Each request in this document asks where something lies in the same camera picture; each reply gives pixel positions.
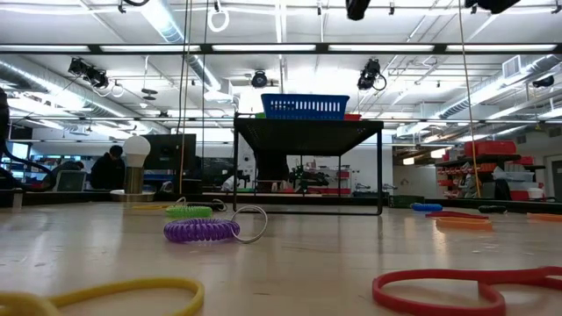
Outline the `blue plastic basket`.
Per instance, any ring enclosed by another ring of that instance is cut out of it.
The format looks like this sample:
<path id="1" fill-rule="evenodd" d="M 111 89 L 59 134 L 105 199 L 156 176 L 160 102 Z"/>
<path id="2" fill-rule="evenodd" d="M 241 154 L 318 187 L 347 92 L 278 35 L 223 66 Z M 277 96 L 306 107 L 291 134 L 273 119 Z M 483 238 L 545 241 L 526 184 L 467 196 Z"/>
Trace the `blue plastic basket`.
<path id="1" fill-rule="evenodd" d="M 267 119 L 343 120 L 349 96 L 262 94 Z"/>

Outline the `red rubber band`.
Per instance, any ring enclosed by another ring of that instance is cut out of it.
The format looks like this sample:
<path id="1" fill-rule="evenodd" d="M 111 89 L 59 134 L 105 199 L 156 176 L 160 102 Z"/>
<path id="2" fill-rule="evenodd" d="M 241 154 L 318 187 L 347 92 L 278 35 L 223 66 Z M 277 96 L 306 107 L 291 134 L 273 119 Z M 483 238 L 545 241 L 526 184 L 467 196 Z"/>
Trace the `red rubber band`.
<path id="1" fill-rule="evenodd" d="M 416 302 L 383 292 L 387 284 L 419 279 L 474 281 L 478 292 L 488 302 L 484 307 L 460 307 Z M 375 303 L 394 312 L 412 316 L 506 316 L 505 298 L 494 288 L 498 284 L 518 284 L 562 291 L 562 267 L 545 266 L 534 269 L 466 270 L 410 269 L 387 273 L 373 279 L 371 294 Z"/>
<path id="2" fill-rule="evenodd" d="M 440 211 L 440 212 L 429 212 L 425 214 L 426 218 L 460 218 L 460 219 L 489 219 L 488 216 L 475 215 L 464 212 L 451 212 L 451 211 Z"/>

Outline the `green coil wristband keyring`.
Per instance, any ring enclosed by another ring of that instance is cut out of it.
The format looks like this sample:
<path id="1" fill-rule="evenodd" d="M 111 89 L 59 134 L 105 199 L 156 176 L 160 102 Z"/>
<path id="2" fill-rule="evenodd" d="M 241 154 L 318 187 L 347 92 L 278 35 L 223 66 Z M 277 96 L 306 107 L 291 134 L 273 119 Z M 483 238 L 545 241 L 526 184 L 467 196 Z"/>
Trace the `green coil wristband keyring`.
<path id="1" fill-rule="evenodd" d="M 211 218 L 213 209 L 202 204 L 189 204 L 185 197 L 165 208 L 166 216 L 173 219 Z"/>

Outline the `purple coil wristband keyring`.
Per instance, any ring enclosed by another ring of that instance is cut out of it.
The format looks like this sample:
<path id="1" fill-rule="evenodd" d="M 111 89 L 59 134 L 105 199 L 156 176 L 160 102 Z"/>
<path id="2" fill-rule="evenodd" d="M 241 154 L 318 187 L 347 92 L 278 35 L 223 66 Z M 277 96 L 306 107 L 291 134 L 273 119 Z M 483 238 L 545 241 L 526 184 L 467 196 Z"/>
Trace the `purple coil wristband keyring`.
<path id="1" fill-rule="evenodd" d="M 242 238 L 240 225 L 235 221 L 241 213 L 257 212 L 263 216 L 263 228 L 254 237 Z M 269 224 L 268 213 L 259 206 L 246 205 L 237 209 L 230 219 L 189 218 L 174 220 L 163 228 L 164 237 L 175 243 L 234 240 L 243 244 L 258 241 Z"/>

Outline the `black metal crossbar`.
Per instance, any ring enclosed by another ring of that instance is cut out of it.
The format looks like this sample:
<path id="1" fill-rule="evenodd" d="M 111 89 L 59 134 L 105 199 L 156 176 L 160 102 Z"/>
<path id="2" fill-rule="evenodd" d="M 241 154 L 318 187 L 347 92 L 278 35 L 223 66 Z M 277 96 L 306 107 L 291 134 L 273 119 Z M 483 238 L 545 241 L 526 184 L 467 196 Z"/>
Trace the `black metal crossbar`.
<path id="1" fill-rule="evenodd" d="M 457 43 L 277 43 L 277 44 L 0 44 L 0 54 L 175 55 L 175 54 L 562 54 L 555 44 Z"/>

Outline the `black perforated metal stand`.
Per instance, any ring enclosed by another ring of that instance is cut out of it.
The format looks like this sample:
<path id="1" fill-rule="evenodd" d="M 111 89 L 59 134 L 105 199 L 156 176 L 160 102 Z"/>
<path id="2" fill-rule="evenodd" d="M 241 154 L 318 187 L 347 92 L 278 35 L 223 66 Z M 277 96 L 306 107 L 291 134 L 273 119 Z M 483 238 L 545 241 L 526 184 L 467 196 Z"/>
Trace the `black perforated metal stand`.
<path id="1" fill-rule="evenodd" d="M 238 157 L 239 139 L 253 150 L 299 156 L 342 157 L 371 136 L 376 137 L 377 209 L 383 213 L 383 150 L 380 120 L 322 120 L 279 118 L 234 118 L 234 158 Z"/>

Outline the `red storage bin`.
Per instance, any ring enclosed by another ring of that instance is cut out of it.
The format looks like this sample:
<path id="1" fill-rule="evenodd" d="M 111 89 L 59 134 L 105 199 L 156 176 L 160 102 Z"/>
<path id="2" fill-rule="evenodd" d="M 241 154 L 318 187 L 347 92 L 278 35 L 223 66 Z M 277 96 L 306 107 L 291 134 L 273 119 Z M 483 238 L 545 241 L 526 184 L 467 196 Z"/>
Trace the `red storage bin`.
<path id="1" fill-rule="evenodd" d="M 516 144 L 512 140 L 475 140 L 464 145 L 466 156 L 516 154 Z"/>

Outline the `black shelf unit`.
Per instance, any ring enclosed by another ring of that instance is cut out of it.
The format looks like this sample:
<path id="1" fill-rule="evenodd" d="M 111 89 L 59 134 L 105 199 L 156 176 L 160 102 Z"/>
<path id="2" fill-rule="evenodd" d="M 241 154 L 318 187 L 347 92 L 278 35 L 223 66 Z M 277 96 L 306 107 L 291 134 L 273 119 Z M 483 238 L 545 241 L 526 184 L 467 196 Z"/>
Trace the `black shelf unit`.
<path id="1" fill-rule="evenodd" d="M 530 156 L 519 154 L 479 155 L 436 165 L 437 184 L 448 199 L 497 199 L 507 201 L 541 201 L 545 199 L 544 184 L 537 180 L 538 170 Z M 494 180 L 495 169 L 529 171 L 534 173 L 532 183 Z"/>

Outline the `clear plastic bin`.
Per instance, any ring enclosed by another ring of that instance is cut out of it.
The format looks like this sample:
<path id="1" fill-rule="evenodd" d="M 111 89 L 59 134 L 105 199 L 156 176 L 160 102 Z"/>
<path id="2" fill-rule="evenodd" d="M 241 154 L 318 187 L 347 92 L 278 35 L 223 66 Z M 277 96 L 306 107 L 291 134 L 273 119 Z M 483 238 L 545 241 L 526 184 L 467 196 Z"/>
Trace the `clear plastic bin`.
<path id="1" fill-rule="evenodd" d="M 507 182 L 532 183 L 534 173 L 529 171 L 504 171 L 495 169 L 492 173 L 494 180 L 505 180 Z"/>

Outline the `person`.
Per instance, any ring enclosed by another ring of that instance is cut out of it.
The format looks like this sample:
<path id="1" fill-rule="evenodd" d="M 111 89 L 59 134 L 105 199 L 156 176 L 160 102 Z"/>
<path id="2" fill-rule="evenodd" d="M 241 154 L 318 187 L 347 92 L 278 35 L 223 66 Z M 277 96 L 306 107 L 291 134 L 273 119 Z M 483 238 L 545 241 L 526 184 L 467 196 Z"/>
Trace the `person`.
<path id="1" fill-rule="evenodd" d="M 285 185 L 289 179 L 289 168 L 285 154 L 255 151 L 257 168 L 257 190 L 271 192 L 274 185 Z"/>
<path id="2" fill-rule="evenodd" d="M 54 174 L 58 174 L 61 171 L 80 171 L 84 169 L 84 164 L 81 161 L 66 161 L 58 165 L 54 170 Z"/>
<path id="3" fill-rule="evenodd" d="M 126 166 L 121 158 L 123 148 L 112 146 L 97 159 L 90 172 L 90 185 L 95 190 L 121 190 L 124 187 Z"/>

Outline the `black monitor screen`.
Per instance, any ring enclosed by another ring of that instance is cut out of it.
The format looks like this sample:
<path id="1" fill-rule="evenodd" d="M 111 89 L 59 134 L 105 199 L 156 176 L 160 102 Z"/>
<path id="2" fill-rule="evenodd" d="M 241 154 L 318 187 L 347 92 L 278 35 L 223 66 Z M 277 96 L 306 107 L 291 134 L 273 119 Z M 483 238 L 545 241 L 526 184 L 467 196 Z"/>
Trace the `black monitor screen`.
<path id="1" fill-rule="evenodd" d="M 196 155 L 197 135 L 151 134 L 145 135 L 151 149 L 144 169 L 149 171 L 170 171 L 175 193 L 184 190 L 184 180 L 200 167 Z"/>

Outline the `white bulb brass lamp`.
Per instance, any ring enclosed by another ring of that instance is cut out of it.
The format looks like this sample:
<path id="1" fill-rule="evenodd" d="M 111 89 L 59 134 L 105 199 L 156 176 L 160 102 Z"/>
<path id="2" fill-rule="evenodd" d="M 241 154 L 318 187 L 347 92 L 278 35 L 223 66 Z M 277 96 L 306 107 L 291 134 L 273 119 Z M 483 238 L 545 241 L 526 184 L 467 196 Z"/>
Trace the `white bulb brass lamp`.
<path id="1" fill-rule="evenodd" d="M 126 176 L 123 190 L 111 190 L 113 201 L 133 203 L 151 202 L 154 192 L 144 190 L 144 162 L 151 150 L 149 141 L 143 136 L 128 138 L 123 146 L 126 157 Z"/>

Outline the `yellow rubber band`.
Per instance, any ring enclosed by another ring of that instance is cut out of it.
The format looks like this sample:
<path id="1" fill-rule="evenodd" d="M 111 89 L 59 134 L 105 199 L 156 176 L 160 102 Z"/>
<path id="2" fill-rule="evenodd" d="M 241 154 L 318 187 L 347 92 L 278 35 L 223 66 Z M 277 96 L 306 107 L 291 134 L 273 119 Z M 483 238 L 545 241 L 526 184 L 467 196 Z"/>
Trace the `yellow rubber band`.
<path id="1" fill-rule="evenodd" d="M 181 277 L 137 278 L 117 283 L 101 284 L 58 296 L 41 297 L 29 292 L 0 291 L 0 316 L 62 316 L 60 309 L 126 291 L 180 289 L 193 295 L 183 309 L 172 316 L 193 316 L 204 304 L 205 287 L 198 280 Z"/>

